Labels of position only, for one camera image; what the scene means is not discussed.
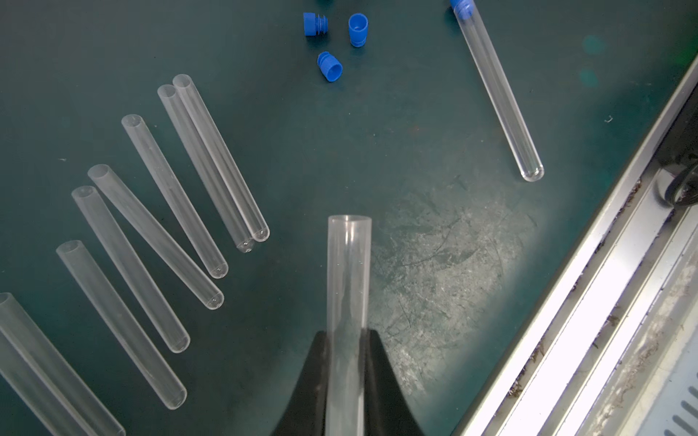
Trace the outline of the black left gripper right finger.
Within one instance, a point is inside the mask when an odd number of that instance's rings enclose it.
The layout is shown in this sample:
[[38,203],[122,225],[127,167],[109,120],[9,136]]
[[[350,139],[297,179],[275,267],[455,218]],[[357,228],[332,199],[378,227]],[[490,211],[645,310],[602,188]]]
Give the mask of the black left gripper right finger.
[[378,331],[365,336],[365,434],[424,435],[407,404]]

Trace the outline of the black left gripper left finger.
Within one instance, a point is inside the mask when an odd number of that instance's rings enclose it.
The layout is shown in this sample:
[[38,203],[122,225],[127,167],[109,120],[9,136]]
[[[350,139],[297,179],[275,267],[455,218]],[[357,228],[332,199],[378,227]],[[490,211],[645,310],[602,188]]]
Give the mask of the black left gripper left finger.
[[329,341],[317,332],[305,358],[296,387],[272,435],[325,434]]

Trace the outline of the test tube with blue stopper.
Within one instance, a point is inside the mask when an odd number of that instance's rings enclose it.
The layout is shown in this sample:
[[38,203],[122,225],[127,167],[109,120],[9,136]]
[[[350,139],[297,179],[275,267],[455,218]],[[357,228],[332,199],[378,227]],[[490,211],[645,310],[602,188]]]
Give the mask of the test tube with blue stopper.
[[372,220],[328,218],[326,435],[365,433],[365,343]]
[[167,348],[174,354],[184,352],[191,343],[189,333],[145,268],[96,187],[80,186],[73,190],[71,195]]
[[1,336],[5,336],[90,435],[125,435],[123,425],[49,341],[10,292],[1,294]]
[[256,242],[265,242],[270,237],[270,228],[193,79],[188,74],[178,74],[173,79],[173,85],[198,130],[206,150],[212,157],[218,173],[222,176],[247,230]]
[[229,272],[228,263],[196,212],[144,118],[138,114],[127,114],[122,118],[121,125],[207,272],[214,279],[224,278]]
[[52,435],[90,435],[5,336],[1,336],[1,375]]
[[181,407],[187,399],[185,385],[156,349],[85,245],[79,240],[68,241],[59,245],[56,253],[163,405],[169,410]]
[[220,308],[225,296],[194,260],[160,225],[109,165],[94,165],[88,176],[125,219],[209,310]]
[[173,85],[161,85],[157,89],[157,94],[234,245],[241,253],[250,253],[256,242],[247,229],[176,88]]
[[545,175],[545,167],[476,3],[472,0],[458,0],[452,1],[450,5],[494,107],[519,173],[529,183],[541,180]]

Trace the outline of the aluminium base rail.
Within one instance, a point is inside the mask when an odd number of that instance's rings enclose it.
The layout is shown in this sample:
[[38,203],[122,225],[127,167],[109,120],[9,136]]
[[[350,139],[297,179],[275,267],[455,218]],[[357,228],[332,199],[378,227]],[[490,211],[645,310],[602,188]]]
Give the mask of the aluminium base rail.
[[658,236],[671,176],[651,161],[697,85],[691,63],[456,435],[536,435]]

